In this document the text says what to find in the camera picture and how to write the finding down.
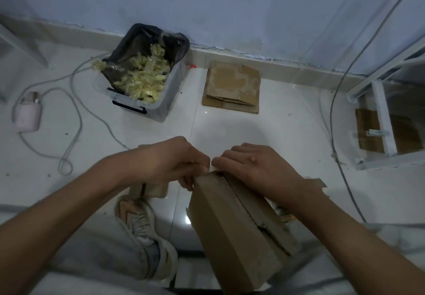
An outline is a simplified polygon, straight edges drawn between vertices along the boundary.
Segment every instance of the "sneaker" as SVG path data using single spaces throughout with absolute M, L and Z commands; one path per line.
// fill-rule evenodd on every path
M 119 217 L 145 248 L 155 242 L 159 247 L 159 264 L 150 280 L 169 283 L 173 280 L 178 265 L 177 251 L 172 244 L 157 235 L 155 213 L 143 199 L 121 196 L 115 205 L 115 216 Z

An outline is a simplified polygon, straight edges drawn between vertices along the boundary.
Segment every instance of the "cardboard flap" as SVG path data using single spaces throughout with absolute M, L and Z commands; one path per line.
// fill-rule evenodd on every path
M 258 104 L 261 79 L 257 70 L 240 64 L 214 62 L 208 78 L 208 96 L 237 104 Z
M 266 230 L 274 241 L 289 255 L 300 251 L 301 246 L 283 225 L 279 216 L 264 197 L 252 193 L 240 180 L 225 173 L 226 180 L 232 187 L 240 203 L 248 212 L 257 227 Z

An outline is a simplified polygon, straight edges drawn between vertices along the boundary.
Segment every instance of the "white cable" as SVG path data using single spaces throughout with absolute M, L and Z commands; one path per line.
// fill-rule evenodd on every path
M 344 73 L 344 75 L 342 76 L 336 90 L 334 93 L 334 96 L 332 98 L 332 103 L 331 103 L 331 111 L 330 111 L 330 130 L 331 130 L 331 145 L 332 145 L 332 152 L 333 152 L 333 156 L 335 157 L 335 160 L 338 164 L 338 168 L 340 169 L 341 175 L 343 177 L 344 183 L 347 187 L 348 193 L 350 195 L 351 200 L 353 201 L 354 206 L 356 207 L 357 212 L 359 213 L 360 217 L 362 218 L 363 222 L 366 222 L 366 219 L 363 215 L 363 213 L 360 211 L 359 206 L 357 205 L 356 200 L 354 199 L 353 193 L 351 192 L 350 186 L 348 185 L 346 176 L 344 174 L 343 168 L 341 167 L 340 164 L 340 160 L 338 158 L 338 154 L 337 154 L 337 150 L 335 148 L 335 142 L 334 142 L 334 130 L 333 130 L 333 126 L 332 126 L 332 114 L 333 114 L 333 110 L 334 110 L 334 103 L 335 103 L 335 97 L 337 96 L 337 93 L 341 87 L 341 84 L 343 83 L 344 78 L 346 77 L 346 75 L 348 74 L 348 72 L 351 70 L 351 68 L 353 67 L 354 63 L 357 62 L 357 60 L 360 58 L 360 56 L 364 53 L 364 51 L 366 51 L 366 49 L 369 47 L 369 45 L 372 43 L 372 41 L 377 37 L 377 35 L 379 34 L 379 32 L 381 31 L 381 29 L 384 27 L 384 25 L 386 24 L 386 22 L 388 21 L 388 19 L 391 17 L 391 15 L 393 14 L 393 12 L 396 10 L 396 8 L 399 6 L 399 4 L 402 2 L 403 0 L 397 0 L 397 2 L 394 4 L 394 6 L 390 9 L 390 11 L 387 13 L 386 17 L 384 18 L 384 20 L 381 22 L 381 24 L 379 25 L 378 29 L 375 31 L 375 33 L 373 34 L 373 36 L 371 37 L 371 39 L 368 41 L 368 43 L 366 43 L 366 45 L 364 46 L 364 48 L 359 52 L 359 54 L 356 56 L 356 58 L 353 60 L 353 62 L 351 62 L 350 66 L 348 67 L 347 71 Z
M 53 80 L 47 80 L 47 81 L 43 81 L 43 82 L 39 82 L 39 83 L 34 83 L 34 84 L 32 84 L 32 85 L 29 85 L 28 87 L 26 87 L 23 91 L 22 91 L 22 93 L 18 96 L 18 98 L 17 98 L 17 100 L 15 101 L 15 104 L 13 105 L 13 107 L 12 107 L 12 114 L 11 114 L 11 119 L 12 119 L 12 122 L 15 122 L 15 117 L 16 117 L 16 115 L 15 115 L 15 112 L 16 112 L 16 107 L 18 106 L 18 104 L 19 104 L 19 102 L 20 102 L 20 100 L 22 99 L 22 97 L 25 95 L 25 93 L 29 90 L 29 89 L 31 89 L 31 88 L 33 88 L 33 87 L 35 87 L 35 86 L 39 86 L 39 85 L 41 85 L 41 84 L 46 84 L 46 83 L 54 83 L 54 82 L 58 82 L 58 81 L 61 81 L 61 80 L 64 80 L 64 79 L 66 79 L 66 78 L 70 78 L 69 79 L 69 85 L 70 85 L 70 88 L 71 88 L 71 92 L 72 92 L 72 94 L 74 95 L 74 97 L 77 99 L 77 101 L 84 107 L 84 109 L 85 110 L 87 110 L 93 117 L 95 117 L 96 119 L 98 119 L 98 120 L 100 120 L 101 122 L 103 122 L 103 124 L 105 124 L 105 126 L 106 126 L 106 128 L 108 129 L 108 131 L 109 131 L 109 133 L 110 133 L 110 135 L 112 136 L 112 138 L 116 141 L 116 142 L 118 142 L 123 148 L 125 148 L 125 149 L 130 149 L 130 148 L 128 148 L 125 144 L 123 144 L 122 142 L 120 142 L 116 137 L 115 137 L 115 135 L 113 134 L 113 132 L 112 132 L 112 130 L 111 130 L 111 128 L 110 128 L 110 126 L 109 126 L 109 124 L 106 122 L 106 121 L 104 121 L 102 118 L 100 118 L 98 115 L 95 115 L 91 110 L 89 110 L 88 108 L 87 108 L 87 106 L 85 105 L 85 104 L 83 104 L 82 103 L 82 101 L 81 101 L 81 99 L 78 97 L 78 95 L 76 94 L 76 92 L 75 92 L 75 88 L 74 88 L 74 85 L 73 85 L 73 82 L 74 82 L 74 78 L 75 78 L 75 75 L 77 74 L 77 73 L 80 73 L 80 72 L 83 72 L 83 71 L 86 71 L 86 70 L 90 70 L 91 69 L 91 67 L 87 67 L 87 68 L 84 68 L 84 69 L 81 69 L 80 70 L 80 68 L 83 66 L 83 65 L 85 65 L 86 63 L 88 63 L 88 62 L 90 62 L 90 61 L 92 61 L 92 60 L 94 60 L 94 59 L 97 59 L 97 58 L 100 58 L 100 57 L 102 57 L 102 56 L 106 56 L 107 54 L 106 53 L 104 53 L 104 54 L 100 54 L 100 55 L 98 55 L 98 56 L 95 56 L 95 57 L 93 57 L 93 58 L 90 58 L 89 60 L 87 60 L 87 61 L 84 61 L 82 64 L 80 64 L 71 74 L 69 74 L 69 75 L 66 75 L 66 76 L 64 76 L 64 77 L 60 77 L 60 78 L 57 78 L 57 79 L 53 79 Z M 49 94 L 50 92 L 52 92 L 52 91 L 62 91 L 64 94 L 66 94 L 67 96 L 68 96 L 68 98 L 70 98 L 71 99 L 71 102 L 72 102 L 72 104 L 74 105 L 74 107 L 75 107 L 75 110 L 77 111 L 77 115 L 78 115 L 78 119 L 79 119 L 79 127 L 78 127 L 78 130 L 77 130 L 77 133 L 75 134 L 75 136 L 74 136 L 74 138 L 72 139 L 72 141 L 71 141 L 71 143 L 68 145 L 68 147 L 67 147 L 67 149 L 65 150 L 65 152 L 63 153 L 63 155 L 62 156 L 54 156 L 54 155 L 48 155 L 48 154 L 44 154 L 44 153 L 41 153 L 41 152 L 39 152 L 39 151 L 37 151 L 26 139 L 25 139 L 25 137 L 24 137 L 24 135 L 22 134 L 22 133 L 19 133 L 19 137 L 20 137 L 20 139 L 22 140 L 22 142 L 24 143 L 24 145 L 26 146 L 26 147 L 28 147 L 29 148 L 29 150 L 31 151 L 31 152 L 33 152 L 33 153 L 35 153 L 35 154 L 37 154 L 37 155 L 39 155 L 39 156 L 41 156 L 41 157 L 46 157 L 46 158 L 53 158 L 53 159 L 58 159 L 59 160 L 59 163 L 58 163 L 58 168 L 57 168 L 57 170 L 58 170 L 58 172 L 60 173 L 60 174 L 62 174 L 62 175 L 70 175 L 71 173 L 72 173 L 72 171 L 73 171 L 73 166 L 72 166 L 72 163 L 68 160 L 68 157 L 69 157 L 69 154 L 71 153 L 71 151 L 72 151 L 72 148 L 74 147 L 74 145 L 75 145 L 75 143 L 77 142 L 77 140 L 78 140 L 78 137 L 80 136 L 80 134 L 81 134 L 81 132 L 82 132 L 82 128 L 83 128 L 83 122 L 82 122 L 82 117 L 81 117 L 81 113 L 80 113 L 80 111 L 79 111 L 79 109 L 78 109 L 78 107 L 77 107 L 77 104 L 75 103 L 75 100 L 74 100 L 74 98 L 72 97 L 72 95 L 68 92 L 68 91 L 66 91 L 65 89 L 63 89 L 63 88 L 60 88 L 60 87 L 54 87 L 54 88 L 50 88 L 50 89 L 48 89 L 47 91 L 45 91 L 43 94 L 41 94 L 40 95 L 40 103 L 42 102 L 42 100 L 43 100 L 43 98 L 47 95 L 47 94 Z M 64 170 L 64 166 L 65 165 L 67 165 L 70 169 L 69 169 L 69 171 L 65 171 Z

